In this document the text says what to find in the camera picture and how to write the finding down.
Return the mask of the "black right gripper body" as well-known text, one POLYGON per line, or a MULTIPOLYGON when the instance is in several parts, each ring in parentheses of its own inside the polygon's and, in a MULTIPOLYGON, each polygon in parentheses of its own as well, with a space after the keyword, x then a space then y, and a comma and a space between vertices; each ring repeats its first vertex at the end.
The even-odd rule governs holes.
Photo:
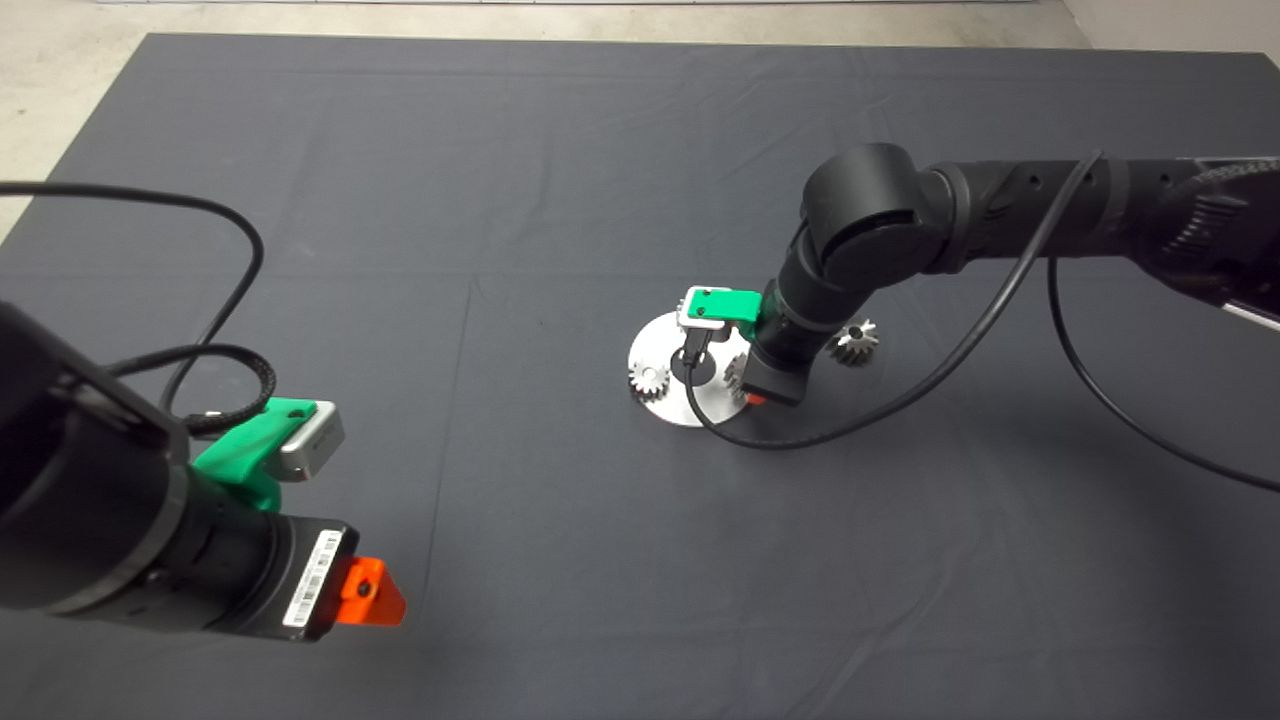
POLYGON ((742 370, 742 389, 767 401, 796 407, 806 397, 812 365, 783 363, 750 350, 742 370))

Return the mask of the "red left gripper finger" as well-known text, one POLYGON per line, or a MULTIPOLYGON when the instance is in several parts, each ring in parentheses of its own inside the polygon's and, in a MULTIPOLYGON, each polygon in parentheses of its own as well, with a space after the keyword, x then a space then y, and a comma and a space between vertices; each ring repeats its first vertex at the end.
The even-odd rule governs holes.
POLYGON ((380 559, 353 557, 339 591, 337 624, 398 626, 404 620, 404 596, 380 559))

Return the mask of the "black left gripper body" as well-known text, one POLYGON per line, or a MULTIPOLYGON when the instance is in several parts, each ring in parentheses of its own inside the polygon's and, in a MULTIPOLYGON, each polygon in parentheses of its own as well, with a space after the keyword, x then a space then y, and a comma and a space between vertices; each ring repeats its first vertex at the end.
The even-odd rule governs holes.
POLYGON ((239 615, 239 633, 259 639, 317 642, 337 624, 340 591, 358 548, 346 521, 271 515, 275 544, 259 588, 239 615))

